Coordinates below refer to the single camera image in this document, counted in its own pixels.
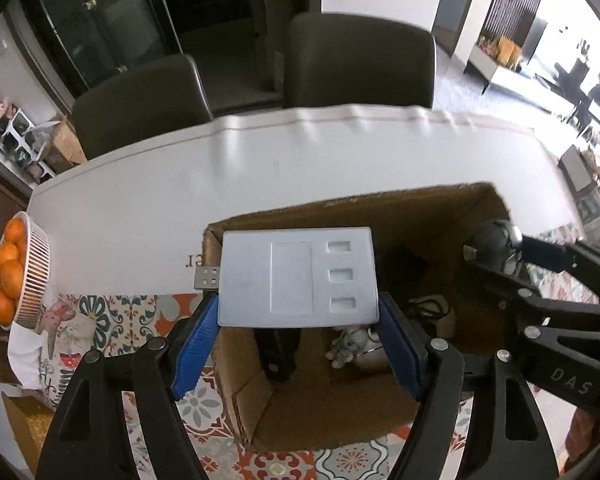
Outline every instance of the glass door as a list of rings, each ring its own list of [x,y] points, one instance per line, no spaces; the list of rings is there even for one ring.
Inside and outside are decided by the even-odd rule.
[[[22,0],[77,96],[113,75],[180,52],[164,0]]]

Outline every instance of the white basket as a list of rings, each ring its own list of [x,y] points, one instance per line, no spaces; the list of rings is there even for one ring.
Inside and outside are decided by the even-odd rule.
[[[27,256],[24,263],[24,280],[13,321],[35,330],[40,318],[42,297],[45,295],[51,269],[51,250],[45,232],[24,211],[14,215],[27,230]]]

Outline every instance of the cardboard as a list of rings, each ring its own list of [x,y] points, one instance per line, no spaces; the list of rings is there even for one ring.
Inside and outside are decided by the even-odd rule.
[[[2,402],[22,456],[35,475],[53,412],[34,397],[9,397],[2,392]]]
[[[43,153],[43,160],[56,173],[62,173],[76,164],[87,162],[80,141],[66,118],[55,127],[51,142]]]
[[[227,230],[368,226],[376,263],[401,247],[423,257],[429,268],[413,297],[443,294],[458,318],[451,342],[489,355],[502,347],[500,316],[461,298],[453,279],[464,241],[484,222],[506,218],[506,206],[486,183],[329,200],[211,224],[203,238],[203,263],[220,264]],[[331,368],[324,353],[335,335],[331,328],[302,330],[296,373],[286,384],[273,384],[260,368],[253,330],[220,331],[216,376],[234,434],[248,451],[333,449],[413,421],[418,405],[393,375]]]

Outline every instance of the black chair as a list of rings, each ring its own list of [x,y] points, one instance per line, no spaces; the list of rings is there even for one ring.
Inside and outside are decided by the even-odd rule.
[[[85,156],[93,158],[208,123],[213,115],[193,58],[175,54],[133,67],[81,95],[72,119]]]
[[[407,23],[298,14],[286,38],[283,108],[379,104],[431,108],[436,43]]]

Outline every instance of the gray carpet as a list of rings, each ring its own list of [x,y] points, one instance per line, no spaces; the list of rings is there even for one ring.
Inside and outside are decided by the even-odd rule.
[[[532,128],[551,120],[551,114],[500,89],[489,88],[482,95],[484,86],[477,76],[464,74],[464,67],[440,47],[437,54],[434,109],[492,115]]]

